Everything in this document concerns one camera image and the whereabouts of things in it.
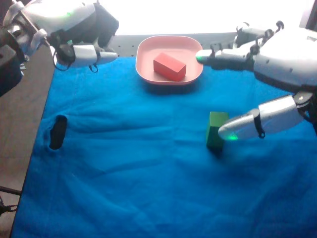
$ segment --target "block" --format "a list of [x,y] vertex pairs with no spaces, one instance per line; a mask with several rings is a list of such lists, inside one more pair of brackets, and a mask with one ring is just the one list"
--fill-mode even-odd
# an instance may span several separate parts
[[211,149],[222,149],[224,140],[218,135],[218,130],[228,119],[228,113],[210,112],[206,134],[207,147]]
[[153,66],[156,73],[171,81],[182,81],[186,74],[186,64],[165,53],[153,60]]

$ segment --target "black hole in cloth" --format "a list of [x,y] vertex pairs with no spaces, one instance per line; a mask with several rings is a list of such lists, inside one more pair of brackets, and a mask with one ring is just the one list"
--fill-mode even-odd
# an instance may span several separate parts
[[65,116],[57,116],[56,122],[51,129],[51,142],[50,148],[58,150],[62,147],[67,128],[67,118]]

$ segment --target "red rectangular block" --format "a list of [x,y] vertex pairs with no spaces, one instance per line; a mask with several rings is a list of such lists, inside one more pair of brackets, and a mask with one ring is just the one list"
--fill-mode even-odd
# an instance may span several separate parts
[[154,60],[154,71],[172,81],[181,81],[186,74],[186,64],[165,54],[159,54]]

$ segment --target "bright white light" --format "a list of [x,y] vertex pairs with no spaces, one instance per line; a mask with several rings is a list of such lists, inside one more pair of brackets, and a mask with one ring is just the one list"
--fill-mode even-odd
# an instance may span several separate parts
[[299,26],[309,0],[100,0],[119,20],[117,35],[234,32],[246,21],[273,28]]

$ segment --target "green block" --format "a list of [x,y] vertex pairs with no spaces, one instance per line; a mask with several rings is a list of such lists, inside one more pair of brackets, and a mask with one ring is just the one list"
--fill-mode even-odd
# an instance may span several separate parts
[[206,142],[211,149],[221,149],[224,140],[218,135],[219,128],[229,119],[228,113],[210,112]]

